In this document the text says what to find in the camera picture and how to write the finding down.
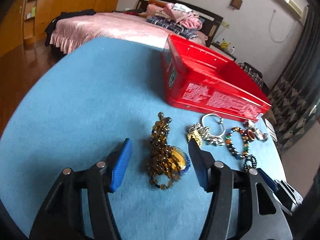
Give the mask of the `plaid bag on chair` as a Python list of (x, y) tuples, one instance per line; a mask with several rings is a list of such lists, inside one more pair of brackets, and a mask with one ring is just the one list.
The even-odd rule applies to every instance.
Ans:
[(247, 62), (238, 63), (238, 66), (257, 84), (260, 89), (262, 89), (264, 82), (263, 75), (260, 71)]

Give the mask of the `white air conditioner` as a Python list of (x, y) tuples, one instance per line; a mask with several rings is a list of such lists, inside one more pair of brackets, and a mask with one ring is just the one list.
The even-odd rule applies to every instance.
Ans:
[(289, 13), (297, 20), (301, 21), (308, 13), (308, 6), (300, 7), (294, 0), (276, 0), (281, 6), (285, 7)]

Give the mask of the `silver wristwatch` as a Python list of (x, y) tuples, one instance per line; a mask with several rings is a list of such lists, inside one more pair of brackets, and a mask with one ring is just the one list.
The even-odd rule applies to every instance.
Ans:
[(255, 127), (255, 123), (251, 120), (244, 121), (244, 127), (250, 142), (260, 140), (266, 142), (268, 140), (267, 133), (263, 133), (260, 129)]

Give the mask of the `pile of folded clothes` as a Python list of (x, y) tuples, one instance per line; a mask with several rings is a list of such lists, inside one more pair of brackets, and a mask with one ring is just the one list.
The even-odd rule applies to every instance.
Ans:
[(180, 3), (167, 3), (164, 7), (149, 4), (146, 22), (168, 29), (187, 39), (198, 38), (203, 23), (199, 14)]

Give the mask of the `black nightstand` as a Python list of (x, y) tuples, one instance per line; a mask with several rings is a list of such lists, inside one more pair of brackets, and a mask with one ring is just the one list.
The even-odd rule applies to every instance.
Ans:
[(228, 57), (229, 59), (232, 59), (233, 61), (236, 61), (236, 57), (232, 55), (228, 50), (222, 49), (219, 44), (212, 43), (210, 45), (210, 49), (217, 51), (221, 55), (224, 55), (225, 57)]

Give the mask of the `patterned dark curtain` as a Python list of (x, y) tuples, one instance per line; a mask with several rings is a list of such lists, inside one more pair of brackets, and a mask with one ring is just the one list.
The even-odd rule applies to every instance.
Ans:
[(291, 148), (319, 118), (319, 12), (310, 8), (302, 35), (268, 98), (279, 152)]

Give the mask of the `yellow pikachu toy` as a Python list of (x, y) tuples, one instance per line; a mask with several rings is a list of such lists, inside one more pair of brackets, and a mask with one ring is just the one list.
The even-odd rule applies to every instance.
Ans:
[(222, 42), (220, 43), (220, 48), (222, 50), (227, 50), (230, 44), (230, 42), (225, 41), (225, 39), (223, 38)]

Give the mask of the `brown beaded necklace amber pendant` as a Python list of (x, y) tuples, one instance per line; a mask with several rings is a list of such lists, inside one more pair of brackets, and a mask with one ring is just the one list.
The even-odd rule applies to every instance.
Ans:
[(160, 190), (167, 190), (189, 171), (191, 162), (180, 148), (167, 142), (171, 118), (158, 113), (152, 127), (150, 158), (147, 163), (149, 183)]

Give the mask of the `red metal tin box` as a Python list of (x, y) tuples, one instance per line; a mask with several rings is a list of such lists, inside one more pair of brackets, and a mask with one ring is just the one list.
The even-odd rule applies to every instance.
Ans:
[(162, 66), (165, 100), (171, 106), (253, 122), (271, 108), (267, 96), (234, 61), (180, 36), (167, 37)]

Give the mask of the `blue table cloth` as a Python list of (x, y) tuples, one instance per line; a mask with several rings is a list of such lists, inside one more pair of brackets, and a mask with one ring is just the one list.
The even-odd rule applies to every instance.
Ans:
[(1, 138), (1, 201), (24, 235), (63, 168), (89, 168), (130, 138), (129, 167), (111, 196), (121, 237), (199, 238), (211, 196), (195, 173), (162, 191), (142, 171), (158, 112), (172, 117), (169, 141), (183, 150), (184, 129), (199, 118), (165, 103), (162, 74), (158, 49), (97, 38), (37, 82)]

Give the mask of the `white box on stool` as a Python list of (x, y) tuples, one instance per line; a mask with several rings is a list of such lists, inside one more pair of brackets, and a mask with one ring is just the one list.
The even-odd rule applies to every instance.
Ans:
[(277, 142), (278, 139), (277, 139), (276, 133), (275, 133), (275, 131), (274, 131), (273, 125), (272, 125), (267, 119), (264, 119), (264, 122), (265, 122), (265, 124), (266, 124), (268, 133), (270, 134), (272, 140), (273, 140), (274, 142)]

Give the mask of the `white bottle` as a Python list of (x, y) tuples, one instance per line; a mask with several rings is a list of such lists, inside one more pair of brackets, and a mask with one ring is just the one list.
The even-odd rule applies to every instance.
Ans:
[(235, 47), (232, 47), (232, 48), (229, 50), (229, 53), (230, 53), (231, 55), (233, 55), (234, 51), (235, 51)]

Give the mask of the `wooden wardrobe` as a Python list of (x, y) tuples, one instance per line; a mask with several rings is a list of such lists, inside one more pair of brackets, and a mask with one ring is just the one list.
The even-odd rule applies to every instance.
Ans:
[(1, 55), (44, 37), (49, 22), (62, 12), (93, 9), (112, 12), (119, 0), (13, 0), (1, 13)]

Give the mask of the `wall lamp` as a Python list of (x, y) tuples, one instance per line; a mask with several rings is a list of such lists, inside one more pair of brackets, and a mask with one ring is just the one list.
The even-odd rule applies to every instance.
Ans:
[(231, 0), (229, 6), (235, 10), (239, 10), (242, 5), (242, 0)]

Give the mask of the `gold ornate pendant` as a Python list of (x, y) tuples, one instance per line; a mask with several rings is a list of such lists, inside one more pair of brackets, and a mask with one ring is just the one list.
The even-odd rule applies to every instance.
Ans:
[(203, 140), (202, 140), (202, 137), (200, 136), (198, 130), (192, 130), (187, 133), (187, 140), (191, 141), (191, 139), (194, 139), (196, 141), (199, 148), (202, 147)]

